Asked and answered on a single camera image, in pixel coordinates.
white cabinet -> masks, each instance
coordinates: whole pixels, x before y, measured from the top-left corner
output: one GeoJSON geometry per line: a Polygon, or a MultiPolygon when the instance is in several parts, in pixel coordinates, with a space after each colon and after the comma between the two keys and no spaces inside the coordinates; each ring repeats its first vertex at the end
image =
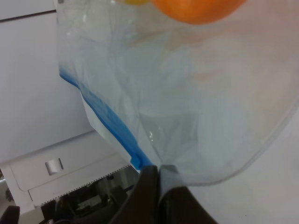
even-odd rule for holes
{"type": "Polygon", "coordinates": [[[52,0],[1,0],[0,20],[55,10],[52,0]]]}
{"type": "Polygon", "coordinates": [[[0,169],[21,213],[128,166],[59,76],[56,28],[56,13],[0,23],[0,169]]]}

ziplock bag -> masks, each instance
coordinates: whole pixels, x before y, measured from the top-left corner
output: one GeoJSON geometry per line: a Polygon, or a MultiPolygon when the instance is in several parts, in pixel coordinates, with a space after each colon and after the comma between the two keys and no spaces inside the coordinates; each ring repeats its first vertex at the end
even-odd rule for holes
{"type": "Polygon", "coordinates": [[[252,163],[297,109],[298,24],[296,0],[248,0],[201,25],[151,1],[65,0],[60,75],[136,169],[170,165],[185,185],[213,184],[252,163]]]}

clear plastic bag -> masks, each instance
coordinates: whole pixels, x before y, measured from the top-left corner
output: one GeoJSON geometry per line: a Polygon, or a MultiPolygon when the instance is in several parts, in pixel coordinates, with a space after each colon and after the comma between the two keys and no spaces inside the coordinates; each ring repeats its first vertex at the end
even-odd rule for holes
{"type": "Polygon", "coordinates": [[[297,109],[298,23],[296,0],[249,0],[206,25],[151,2],[65,0],[60,74],[135,168],[172,165],[186,185],[217,183],[254,161],[297,109]]]}

white machine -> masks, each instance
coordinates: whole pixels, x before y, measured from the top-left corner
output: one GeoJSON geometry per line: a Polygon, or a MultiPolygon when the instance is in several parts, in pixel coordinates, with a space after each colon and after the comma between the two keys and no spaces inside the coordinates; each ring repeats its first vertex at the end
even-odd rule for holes
{"type": "MultiPolygon", "coordinates": [[[[0,2],[0,169],[21,213],[129,165],[59,77],[54,10],[52,0],[0,2]],[[10,19],[36,13],[44,14],[10,19]]],[[[297,223],[298,145],[299,112],[243,173],[190,190],[220,224],[297,223]]]]}

orange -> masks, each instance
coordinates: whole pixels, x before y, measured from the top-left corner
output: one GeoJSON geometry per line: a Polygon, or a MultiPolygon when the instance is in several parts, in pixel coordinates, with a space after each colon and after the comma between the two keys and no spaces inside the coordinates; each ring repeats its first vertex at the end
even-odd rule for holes
{"type": "Polygon", "coordinates": [[[152,0],[171,18],[190,24],[220,20],[240,7],[246,0],[152,0]]]}
{"type": "Polygon", "coordinates": [[[143,5],[145,3],[147,3],[149,0],[117,0],[117,1],[120,1],[120,2],[124,2],[128,5],[143,5]]]}

